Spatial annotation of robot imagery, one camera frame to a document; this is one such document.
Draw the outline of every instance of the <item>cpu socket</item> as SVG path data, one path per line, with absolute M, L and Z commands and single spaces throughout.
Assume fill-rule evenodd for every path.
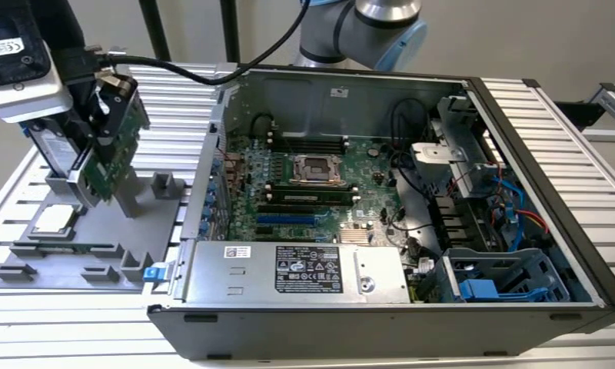
M 297 155 L 295 176 L 289 180 L 297 185 L 343 186 L 347 184 L 339 174 L 342 159 L 334 155 Z

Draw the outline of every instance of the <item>motherboard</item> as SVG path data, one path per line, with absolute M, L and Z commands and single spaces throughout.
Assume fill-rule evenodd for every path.
M 400 208 L 390 156 L 364 139 L 231 138 L 228 240 L 404 244 L 387 229 Z

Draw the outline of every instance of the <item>green circuit board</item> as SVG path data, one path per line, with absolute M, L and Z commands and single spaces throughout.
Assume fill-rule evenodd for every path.
M 243 178 L 251 175 L 251 183 L 237 188 L 232 196 L 232 218 L 228 240 L 231 241 L 315 241 L 334 242 L 343 229 L 367 229 L 371 245 L 388 245 L 380 212 L 387 209 L 394 214 L 400 207 L 396 187 L 387 185 L 391 166 L 387 155 L 370 156 L 368 150 L 380 151 L 382 144 L 370 140 L 351 140 L 344 155 L 331 155 L 339 162 L 339 174 L 346 185 L 359 188 L 360 200 L 352 206 L 315 206 L 315 225 L 264 224 L 272 228 L 271 234 L 256 234 L 259 206 L 267 204 L 263 188 L 268 181 L 276 185 L 292 185 L 295 177 L 295 154 L 272 152 L 261 141 L 251 141 L 245 136 L 231 138 L 228 153 L 237 153 L 243 159 Z M 374 179 L 383 174 L 383 180 Z M 403 234 L 392 237 L 400 244 Z
M 85 169 L 87 182 L 95 193 L 108 201 L 117 190 L 123 178 L 129 171 L 132 158 L 139 147 L 139 130 L 149 124 L 143 105 L 133 102 L 113 140 L 113 156 L 101 161 L 93 153 Z

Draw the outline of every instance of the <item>black cable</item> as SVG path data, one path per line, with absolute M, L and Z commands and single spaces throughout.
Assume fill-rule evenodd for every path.
M 420 225 L 419 227 L 415 227 L 415 228 L 400 228 L 400 227 L 396 227 L 396 223 L 394 222 L 395 218 L 396 218 L 396 215 L 400 213 L 400 209 L 398 211 L 395 211 L 395 213 L 392 214 L 392 216 L 390 217 L 388 221 L 387 221 L 387 224 L 390 224 L 398 231 L 406 231 L 406 232 L 411 232 L 411 231 L 416 231 L 418 229 L 422 229 L 422 228 L 426 228 L 426 227 L 431 227 L 432 226 L 432 223 L 428 223 L 428 224 L 424 224 L 424 225 Z
M 273 116 L 269 113 L 257 113 L 255 117 L 249 121 L 249 130 L 248 130 L 248 137 L 252 138 L 255 137 L 255 124 L 257 123 L 257 120 L 265 117 L 273 122 Z
M 398 231 L 411 232 L 411 231 L 416 231 L 418 229 L 422 229 L 422 228 L 426 228 L 426 227 L 432 227 L 432 223 L 420 225 L 419 227 L 415 227 L 415 228 L 400 228 L 400 227 L 396 227 L 396 224 L 395 224 L 395 223 L 392 223 L 392 227 L 394 227 Z
M 430 121 L 430 117 L 428 117 L 428 110 L 427 110 L 427 106 L 423 104 L 423 102 L 418 99 L 418 98 L 404 98 L 404 99 L 400 99 L 395 104 L 394 104 L 394 107 L 392 107 L 392 113 L 390 115 L 390 135 L 391 135 L 391 143 L 392 143 L 392 146 L 395 145 L 395 116 L 396 116 L 396 110 L 399 108 L 399 106 L 407 102 L 407 101 L 414 101 L 418 103 L 419 107 L 422 108 L 423 110 L 423 117 L 424 117 L 424 122 L 423 124 L 427 126 L 428 125 L 428 121 Z M 400 125 L 396 126 L 396 138 L 399 138 L 399 143 L 400 143 L 400 139 L 402 139 L 402 136 L 400 136 Z
M 303 8 L 300 9 L 299 17 L 296 18 L 295 23 L 291 25 L 289 29 L 287 30 L 287 33 L 283 35 L 280 40 L 277 40 L 273 46 L 265 52 L 263 52 L 263 54 L 257 58 L 255 58 L 247 65 L 240 67 L 233 73 L 231 73 L 225 77 L 216 79 L 201 77 L 200 75 L 193 74 L 191 71 L 179 67 L 177 65 L 173 65 L 161 60 L 156 60 L 153 58 L 145 58 L 143 56 L 107 55 L 105 59 L 112 66 L 116 66 L 119 64 L 147 65 L 149 67 L 163 68 L 167 71 L 172 71 L 173 73 L 204 85 L 223 85 L 224 83 L 228 83 L 231 80 L 247 73 L 283 46 L 283 44 L 289 39 L 291 35 L 295 33 L 296 28 L 299 28 L 303 18 L 305 18 L 305 13 L 308 12 L 310 8 L 310 1 L 311 0 L 303 0 Z
M 410 187 L 423 196 L 423 199 L 424 199 L 426 201 L 430 201 L 430 200 L 431 200 L 431 196 L 428 196 L 427 193 L 416 186 L 416 184 L 412 183 L 412 181 L 410 180 L 408 176 L 407 176 L 406 173 L 403 172 L 403 169 L 400 168 L 400 156 L 402 156 L 402 155 L 408 155 L 408 153 L 404 152 L 404 151 L 398 151 L 398 152 L 392 155 L 392 157 L 396 156 L 396 155 L 399 155 L 399 156 L 398 156 L 399 162 L 396 163 L 396 169 L 399 169 L 399 174 L 400 174 L 400 176 L 403 177 L 403 179 L 404 179 L 406 183 L 410 185 Z

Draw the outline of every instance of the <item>power supply label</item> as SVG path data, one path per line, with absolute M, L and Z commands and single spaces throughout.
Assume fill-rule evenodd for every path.
M 281 294 L 342 294 L 339 248 L 276 246 L 276 291 Z

